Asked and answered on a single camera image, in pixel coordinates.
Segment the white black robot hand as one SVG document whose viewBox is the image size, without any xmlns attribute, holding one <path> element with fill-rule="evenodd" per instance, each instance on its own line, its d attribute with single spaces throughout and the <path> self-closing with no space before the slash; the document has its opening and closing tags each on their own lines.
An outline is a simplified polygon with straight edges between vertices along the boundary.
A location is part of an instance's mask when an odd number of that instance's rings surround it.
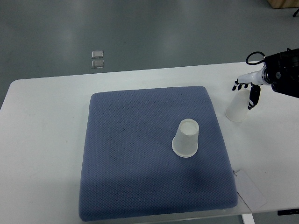
<svg viewBox="0 0 299 224">
<path fill-rule="evenodd" d="M 232 91 L 235 91 L 236 89 L 241 90 L 243 84 L 245 84 L 244 88 L 247 88 L 249 84 L 253 84 L 249 93 L 249 110 L 253 109 L 258 104 L 260 97 L 260 85 L 266 84 L 264 79 L 265 71 L 266 68 L 262 67 L 259 71 L 241 75 L 237 78 L 237 80 L 235 80 L 235 85 L 232 87 Z"/>
</svg>

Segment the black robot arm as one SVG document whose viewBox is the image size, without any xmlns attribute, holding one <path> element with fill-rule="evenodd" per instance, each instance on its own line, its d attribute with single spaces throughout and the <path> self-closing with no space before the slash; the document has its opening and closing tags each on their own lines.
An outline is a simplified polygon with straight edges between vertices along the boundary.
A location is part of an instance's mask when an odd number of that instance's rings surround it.
<svg viewBox="0 0 299 224">
<path fill-rule="evenodd" d="M 299 97 L 299 50 L 288 48 L 284 52 L 266 56 L 261 51 L 250 53 L 247 65 L 263 64 L 259 71 L 241 75 L 235 80 L 232 90 L 250 87 L 248 109 L 253 109 L 259 101 L 261 85 L 269 85 L 274 92 Z"/>
</svg>

